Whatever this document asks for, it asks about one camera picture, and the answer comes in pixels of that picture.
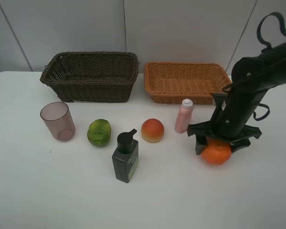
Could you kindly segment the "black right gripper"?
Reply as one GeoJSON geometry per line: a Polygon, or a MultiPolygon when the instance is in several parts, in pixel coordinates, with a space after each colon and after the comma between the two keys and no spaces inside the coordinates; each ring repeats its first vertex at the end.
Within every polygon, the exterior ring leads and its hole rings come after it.
{"type": "Polygon", "coordinates": [[[248,126],[266,91],[246,94],[240,91],[212,93],[216,108],[210,121],[188,125],[187,135],[195,135],[195,152],[199,156],[208,146],[207,137],[230,143],[231,152],[249,147],[249,138],[259,139],[262,132],[258,127],[248,126]]]}

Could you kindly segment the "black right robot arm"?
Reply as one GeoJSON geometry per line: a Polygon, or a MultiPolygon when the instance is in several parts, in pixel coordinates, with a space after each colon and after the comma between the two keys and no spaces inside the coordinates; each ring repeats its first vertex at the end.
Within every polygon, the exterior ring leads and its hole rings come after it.
{"type": "Polygon", "coordinates": [[[216,108],[209,121],[189,125],[188,136],[196,137],[195,152],[200,155],[208,145],[208,138],[228,143],[232,152],[251,145],[250,138],[258,139],[258,127],[247,125],[250,117],[256,121],[265,119],[270,112],[256,116],[268,90],[286,84],[286,42],[267,49],[257,57],[244,57],[232,70],[232,83],[213,93],[216,108]]]}

